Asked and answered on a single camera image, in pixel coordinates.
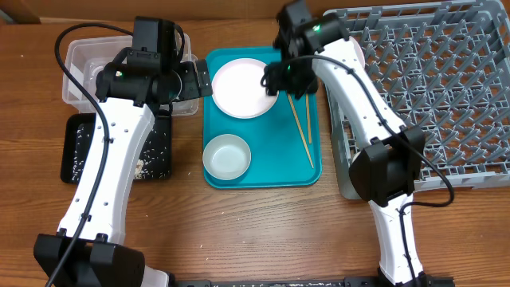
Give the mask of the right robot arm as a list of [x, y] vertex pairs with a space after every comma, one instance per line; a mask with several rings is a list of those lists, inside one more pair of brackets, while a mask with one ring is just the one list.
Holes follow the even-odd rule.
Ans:
[[351, 125], [359, 152], [348, 168], [355, 192], [375, 217], [387, 286], [426, 286], [418, 259], [411, 205], [425, 145], [420, 127], [408, 128], [380, 96], [365, 71], [359, 43], [334, 14], [315, 18], [306, 3], [293, 1], [277, 14], [273, 42], [281, 60], [268, 65], [261, 86], [273, 96], [303, 96], [321, 80]]

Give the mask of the white round plate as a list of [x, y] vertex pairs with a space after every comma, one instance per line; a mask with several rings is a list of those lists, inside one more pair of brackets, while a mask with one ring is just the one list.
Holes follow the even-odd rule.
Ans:
[[266, 63], [253, 58], [239, 58], [224, 64], [212, 81], [213, 100], [228, 116], [252, 119], [263, 115], [277, 102], [261, 85]]

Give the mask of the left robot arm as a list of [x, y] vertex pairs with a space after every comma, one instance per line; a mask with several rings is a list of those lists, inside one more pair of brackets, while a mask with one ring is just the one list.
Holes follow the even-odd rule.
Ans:
[[124, 245], [128, 198], [143, 145], [164, 105], [210, 96], [204, 60], [184, 61], [182, 28], [137, 17], [131, 46], [96, 77], [92, 142], [73, 200], [54, 235], [40, 234], [33, 254], [51, 286], [172, 286]]

